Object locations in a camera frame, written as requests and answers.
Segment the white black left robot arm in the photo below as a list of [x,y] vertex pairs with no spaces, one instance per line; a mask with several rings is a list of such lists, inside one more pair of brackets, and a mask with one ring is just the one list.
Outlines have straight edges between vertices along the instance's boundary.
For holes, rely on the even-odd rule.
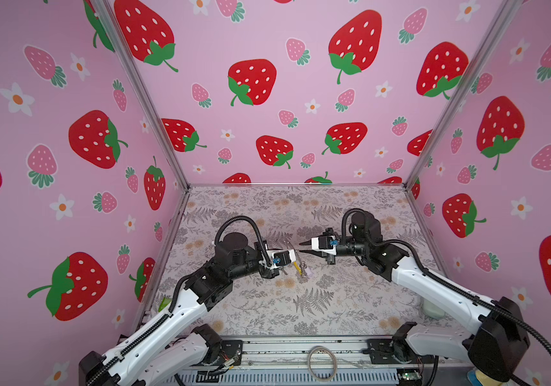
[[166,346],[202,318],[233,290],[233,283],[255,273],[274,278],[279,267],[262,236],[253,246],[242,233],[229,233],[214,243],[214,257],[185,275],[175,287],[171,303],[148,323],[106,351],[88,353],[79,362],[80,385],[147,384],[149,366]]

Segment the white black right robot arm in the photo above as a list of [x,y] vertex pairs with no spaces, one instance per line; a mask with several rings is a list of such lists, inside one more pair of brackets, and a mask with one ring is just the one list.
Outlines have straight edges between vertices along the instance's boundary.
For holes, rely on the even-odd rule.
[[327,228],[302,242],[302,247],[303,253],[321,257],[330,265],[338,257],[355,257],[371,273],[415,292],[463,328],[462,332],[431,330],[405,323],[392,336],[388,350],[396,360],[410,362],[431,355],[467,361],[493,381],[515,381],[514,372],[532,336],[515,302],[475,294],[430,270],[406,241],[383,239],[380,222],[361,209],[345,213],[339,233]]

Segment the aluminium corner post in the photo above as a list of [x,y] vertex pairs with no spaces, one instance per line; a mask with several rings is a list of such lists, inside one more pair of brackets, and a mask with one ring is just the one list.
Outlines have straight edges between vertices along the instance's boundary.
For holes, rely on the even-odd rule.
[[497,9],[497,13],[492,19],[491,24],[480,41],[480,44],[470,59],[469,66],[465,71],[463,79],[456,87],[456,91],[452,94],[450,101],[446,104],[439,120],[436,122],[433,132],[428,139],[428,142],[423,149],[423,152],[415,164],[409,175],[408,180],[404,183],[406,193],[412,193],[414,182],[420,177],[422,171],[427,164],[434,150],[440,144],[442,137],[451,125],[452,121],[458,114],[458,109],[461,103],[466,100],[469,94],[469,89],[476,80],[477,74],[483,69],[491,58],[497,45],[500,43],[502,36],[509,28],[513,18],[521,6],[521,1],[505,0]]
[[126,75],[129,78],[129,81],[132,85],[134,93],[137,96],[137,100],[142,107],[145,117],[153,129],[154,135],[156,136],[158,143],[166,156],[166,159],[171,166],[175,177],[180,185],[180,188],[185,193],[190,191],[190,184],[185,177],[184,172],[180,166],[179,161],[175,156],[174,148],[169,141],[169,137],[166,133],[166,129],[161,122],[161,118],[158,115],[158,112],[153,104],[153,100],[150,97],[149,91],[143,81],[140,72],[138,71],[137,64],[135,63],[135,58],[132,56],[129,46],[127,45],[120,25],[116,21],[114,16],[113,6],[110,1],[104,0],[95,0],[92,2],[96,11],[99,13],[100,21],[104,27],[105,32],[108,34],[113,47],[116,50],[116,54],[124,68]]

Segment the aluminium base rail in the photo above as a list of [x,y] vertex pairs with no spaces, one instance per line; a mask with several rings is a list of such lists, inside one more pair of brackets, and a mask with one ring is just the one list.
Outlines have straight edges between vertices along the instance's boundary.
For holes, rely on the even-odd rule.
[[465,385],[468,368],[423,356],[401,363],[391,336],[234,336],[222,338],[234,358],[231,369],[199,364],[165,380],[166,385]]

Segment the aluminium corner post left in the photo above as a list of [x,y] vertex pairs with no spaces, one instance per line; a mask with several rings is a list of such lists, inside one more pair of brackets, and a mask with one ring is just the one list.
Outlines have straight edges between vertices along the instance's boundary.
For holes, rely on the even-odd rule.
[[158,112],[153,104],[153,100],[150,97],[149,91],[143,81],[140,72],[138,71],[137,64],[135,63],[135,58],[132,56],[129,46],[127,45],[120,25],[116,21],[114,16],[113,6],[110,1],[104,0],[95,0],[92,2],[96,11],[99,13],[100,21],[104,27],[105,32],[108,34],[113,47],[116,50],[116,54],[124,68],[126,75],[129,78],[129,81],[132,85],[134,93],[137,96],[137,100],[142,107],[145,117],[153,129],[154,135],[156,136],[158,143],[166,156],[166,159],[171,166],[175,177],[180,185],[180,188],[185,193],[190,191],[190,184],[185,177],[184,172],[180,166],[179,161],[175,156],[174,148],[169,141],[169,137],[166,133],[166,129],[161,122],[161,118],[158,115]]

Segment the white plastic case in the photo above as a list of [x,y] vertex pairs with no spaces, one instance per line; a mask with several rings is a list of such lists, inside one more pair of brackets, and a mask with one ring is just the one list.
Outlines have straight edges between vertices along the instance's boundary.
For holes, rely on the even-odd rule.
[[421,311],[428,317],[433,318],[436,320],[439,320],[441,318],[444,318],[446,316],[446,313],[444,310],[442,310],[440,307],[435,305],[433,302],[430,302],[429,300],[422,298],[421,302]]

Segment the aluminium corner post right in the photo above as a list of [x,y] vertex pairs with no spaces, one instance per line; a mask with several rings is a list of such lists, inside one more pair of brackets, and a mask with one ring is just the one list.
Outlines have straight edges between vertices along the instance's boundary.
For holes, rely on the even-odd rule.
[[446,104],[439,120],[436,122],[433,132],[428,139],[428,142],[423,149],[423,152],[415,164],[409,175],[408,180],[404,183],[406,193],[412,193],[414,182],[420,177],[422,171],[427,164],[434,150],[440,144],[442,137],[451,125],[452,121],[458,114],[458,109],[461,103],[466,100],[469,94],[469,89],[476,80],[477,74],[483,69],[491,58],[497,45],[500,43],[502,36],[509,28],[513,18],[521,6],[521,1],[505,0],[497,9],[497,13],[492,19],[491,24],[480,41],[480,44],[470,59],[469,66],[465,71],[463,79],[456,87],[456,91],[452,94],[450,101]]

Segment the metal keyring with yellow tag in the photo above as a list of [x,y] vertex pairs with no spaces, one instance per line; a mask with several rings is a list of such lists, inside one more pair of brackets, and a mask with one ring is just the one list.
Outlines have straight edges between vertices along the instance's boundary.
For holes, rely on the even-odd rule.
[[293,266],[295,267],[297,273],[303,277],[304,276],[304,271],[302,270],[300,264],[298,262],[293,262]]

